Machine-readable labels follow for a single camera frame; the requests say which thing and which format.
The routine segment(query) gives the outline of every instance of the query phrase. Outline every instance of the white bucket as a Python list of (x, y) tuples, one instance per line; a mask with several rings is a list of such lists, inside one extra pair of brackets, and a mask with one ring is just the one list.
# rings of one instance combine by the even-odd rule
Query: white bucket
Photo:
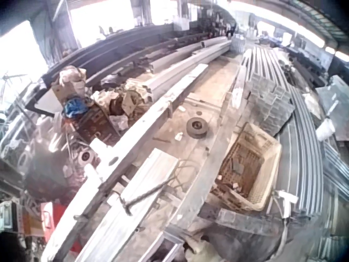
[(336, 129), (334, 128), (331, 119), (326, 118), (322, 124), (316, 129), (316, 136), (318, 141), (323, 141), (334, 134)]

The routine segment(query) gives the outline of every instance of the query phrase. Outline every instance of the plastic crate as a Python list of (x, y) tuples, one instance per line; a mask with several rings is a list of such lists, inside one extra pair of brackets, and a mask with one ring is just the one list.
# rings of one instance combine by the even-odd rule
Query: plastic crate
[(211, 193), (236, 211), (263, 210), (278, 174), (280, 156), (281, 144), (275, 138), (246, 123), (226, 155)]

